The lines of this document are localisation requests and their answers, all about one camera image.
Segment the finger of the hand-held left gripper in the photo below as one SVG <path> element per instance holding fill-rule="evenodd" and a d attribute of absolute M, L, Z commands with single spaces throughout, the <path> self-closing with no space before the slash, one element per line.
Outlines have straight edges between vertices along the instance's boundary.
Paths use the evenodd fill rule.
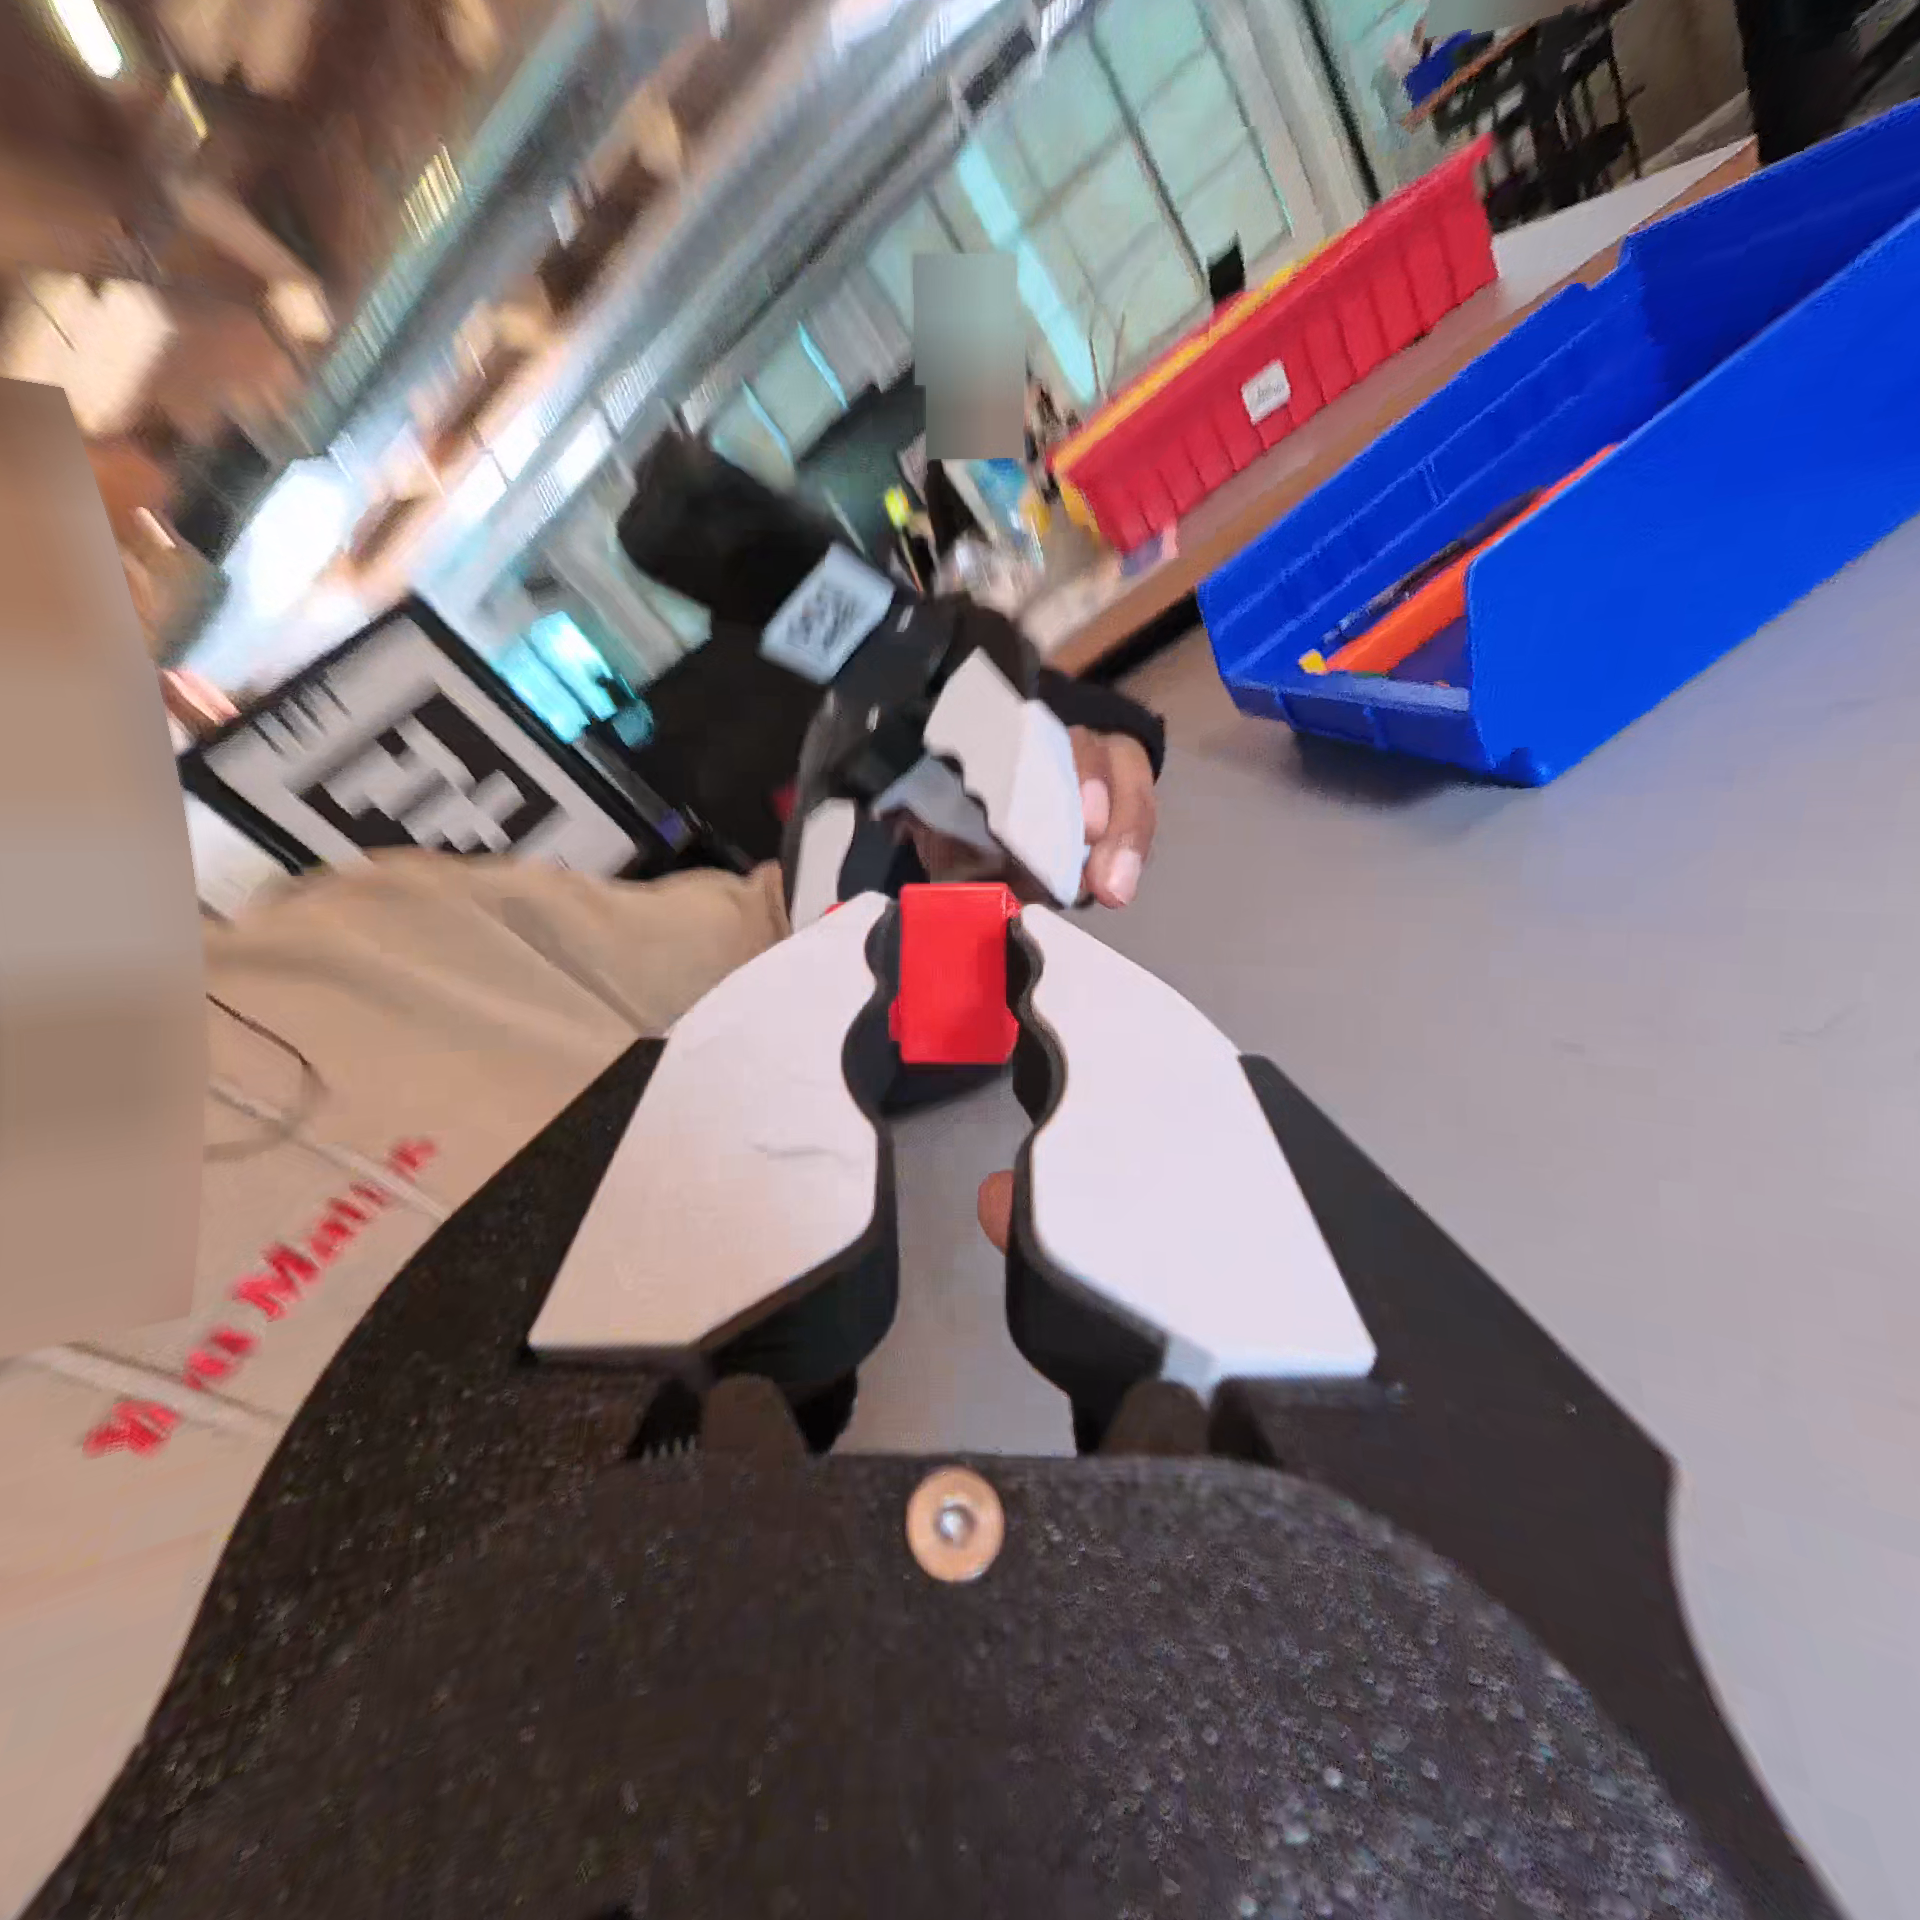
<path fill-rule="evenodd" d="M 922 749 L 955 778 L 1002 863 L 1048 903 L 1075 909 L 1084 891 L 1088 831 L 1071 734 L 1059 717 L 976 650 L 932 699 Z"/>
<path fill-rule="evenodd" d="M 970 794 L 960 773 L 936 758 L 922 758 L 890 782 L 872 800 L 872 817 L 881 823 L 912 823 L 960 848 L 1002 847 L 987 810 Z"/>

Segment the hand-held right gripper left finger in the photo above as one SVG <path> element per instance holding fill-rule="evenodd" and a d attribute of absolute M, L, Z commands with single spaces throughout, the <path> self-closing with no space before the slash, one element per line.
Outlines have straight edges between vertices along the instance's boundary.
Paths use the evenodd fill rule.
<path fill-rule="evenodd" d="M 529 1331 L 533 1357 L 852 1374 L 898 1303 L 893 903 L 864 894 L 673 1024 Z"/>

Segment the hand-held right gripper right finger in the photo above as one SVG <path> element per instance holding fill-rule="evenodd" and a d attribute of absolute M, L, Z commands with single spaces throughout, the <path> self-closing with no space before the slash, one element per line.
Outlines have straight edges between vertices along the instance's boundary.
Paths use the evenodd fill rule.
<path fill-rule="evenodd" d="M 1061 1389 L 1346 1384 L 1377 1369 L 1257 1059 L 1061 914 L 1010 926 L 1008 1326 Z"/>

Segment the red two-stud toy block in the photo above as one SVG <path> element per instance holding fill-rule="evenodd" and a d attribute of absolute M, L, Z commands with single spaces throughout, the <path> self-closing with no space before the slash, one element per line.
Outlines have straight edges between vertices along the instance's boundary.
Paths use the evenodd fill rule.
<path fill-rule="evenodd" d="M 1008 1065 L 1018 1046 L 1008 990 L 1008 941 L 1018 914 L 1018 897 L 997 881 L 903 887 L 890 1014 L 903 1065 Z"/>

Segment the blue plastic bin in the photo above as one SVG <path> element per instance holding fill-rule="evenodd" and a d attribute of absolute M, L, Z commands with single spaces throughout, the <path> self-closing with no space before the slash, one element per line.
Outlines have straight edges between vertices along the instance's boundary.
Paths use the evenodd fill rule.
<path fill-rule="evenodd" d="M 1540 786 L 1919 507 L 1919 105 L 1633 233 L 1197 587 L 1241 713 Z M 1393 680 L 1304 655 L 1505 504 Z"/>

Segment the person's left forearm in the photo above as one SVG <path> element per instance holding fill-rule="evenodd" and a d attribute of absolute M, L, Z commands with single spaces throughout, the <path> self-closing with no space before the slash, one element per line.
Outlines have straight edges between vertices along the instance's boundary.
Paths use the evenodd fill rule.
<path fill-rule="evenodd" d="M 661 1039 L 791 928 L 775 865 L 609 881 L 395 854 L 257 897 L 203 953 L 209 986 L 253 1021 L 344 990 L 402 1024 L 482 1041 L 553 1024 L 628 1042 Z"/>

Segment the person's left hand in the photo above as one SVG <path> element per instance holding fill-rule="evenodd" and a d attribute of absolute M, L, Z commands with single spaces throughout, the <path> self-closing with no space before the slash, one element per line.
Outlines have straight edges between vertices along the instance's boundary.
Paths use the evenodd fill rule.
<path fill-rule="evenodd" d="M 1101 909 L 1136 902 L 1159 831 L 1159 778 L 1143 744 L 1071 729 L 1088 858 L 1084 897 Z"/>

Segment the framed marker poster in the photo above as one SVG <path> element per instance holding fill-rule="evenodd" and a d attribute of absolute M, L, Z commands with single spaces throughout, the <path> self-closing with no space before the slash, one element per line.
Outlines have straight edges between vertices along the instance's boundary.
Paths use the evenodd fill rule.
<path fill-rule="evenodd" d="M 288 874 L 388 854 L 613 881 L 667 874 L 692 829 L 567 744 L 410 597 L 176 761 L 187 799 Z"/>

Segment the yellow bin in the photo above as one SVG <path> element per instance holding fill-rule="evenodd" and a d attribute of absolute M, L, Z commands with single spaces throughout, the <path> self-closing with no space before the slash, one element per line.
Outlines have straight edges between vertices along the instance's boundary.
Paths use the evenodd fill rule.
<path fill-rule="evenodd" d="M 1120 424 L 1143 411 L 1152 399 L 1177 383 L 1188 368 L 1197 366 L 1223 338 L 1276 303 L 1283 290 L 1315 264 L 1316 255 L 1287 264 L 1219 306 L 1215 315 L 1197 323 L 1187 336 L 1183 336 L 1180 344 L 1143 368 L 1122 392 L 1117 392 L 1117 397 L 1109 399 L 1090 422 L 1071 432 L 1067 439 L 1050 454 L 1050 466 L 1082 461 L 1088 449 L 1113 434 Z"/>

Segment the orange block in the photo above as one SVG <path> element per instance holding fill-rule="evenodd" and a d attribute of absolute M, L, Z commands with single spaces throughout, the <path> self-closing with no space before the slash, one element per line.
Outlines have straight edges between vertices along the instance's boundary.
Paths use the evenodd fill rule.
<path fill-rule="evenodd" d="M 1463 632 L 1468 619 L 1468 574 L 1476 558 L 1525 520 L 1599 469 L 1617 443 L 1601 446 L 1585 464 L 1551 487 L 1532 489 L 1505 504 L 1459 539 L 1450 542 L 1399 583 L 1377 595 L 1343 619 L 1328 641 L 1304 655 L 1300 671 L 1315 678 L 1349 675 L 1393 680 L 1440 639 Z"/>

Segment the large red ribbed bin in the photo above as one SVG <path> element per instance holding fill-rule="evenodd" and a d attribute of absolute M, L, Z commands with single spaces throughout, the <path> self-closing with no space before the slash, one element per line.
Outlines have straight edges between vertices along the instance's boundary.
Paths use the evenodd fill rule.
<path fill-rule="evenodd" d="M 1497 279 L 1469 142 L 1313 255 L 1316 264 L 1136 416 L 1052 466 L 1067 514 L 1131 554 Z"/>

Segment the person's beige hoodie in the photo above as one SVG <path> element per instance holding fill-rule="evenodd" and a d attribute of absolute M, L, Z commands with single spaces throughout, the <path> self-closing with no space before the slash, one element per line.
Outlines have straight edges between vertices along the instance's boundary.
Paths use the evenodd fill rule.
<path fill-rule="evenodd" d="M 2 1879 L 26 1915 L 128 1761 L 324 1362 L 626 1047 L 211 990 L 200 1269 L 181 1317 L 4 1361 Z"/>

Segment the wooden table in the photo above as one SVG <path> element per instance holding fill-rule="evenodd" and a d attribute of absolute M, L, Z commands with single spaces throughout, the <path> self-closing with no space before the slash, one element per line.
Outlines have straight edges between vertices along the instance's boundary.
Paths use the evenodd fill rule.
<path fill-rule="evenodd" d="M 1215 570 L 1260 539 L 1455 374 L 1567 289 L 1603 279 L 1629 233 L 1744 181 L 1756 168 L 1757 145 L 1744 138 L 1503 233 L 1495 241 L 1500 277 L 1475 299 L 1240 471 L 1156 542 L 1050 587 L 1025 614 L 1026 635 L 1052 665 L 1085 675 L 1163 617 L 1185 634 L 1193 615 L 1180 614 L 1180 606 Z"/>

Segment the wooden desk black legs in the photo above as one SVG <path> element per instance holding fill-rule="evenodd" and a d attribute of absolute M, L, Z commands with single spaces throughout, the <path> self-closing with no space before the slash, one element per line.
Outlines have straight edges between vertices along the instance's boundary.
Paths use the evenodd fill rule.
<path fill-rule="evenodd" d="M 1497 233 L 1643 178 L 1617 22 L 1575 5 L 1522 29 L 1431 41 L 1405 73 L 1403 131 L 1480 142 L 1480 197 Z"/>

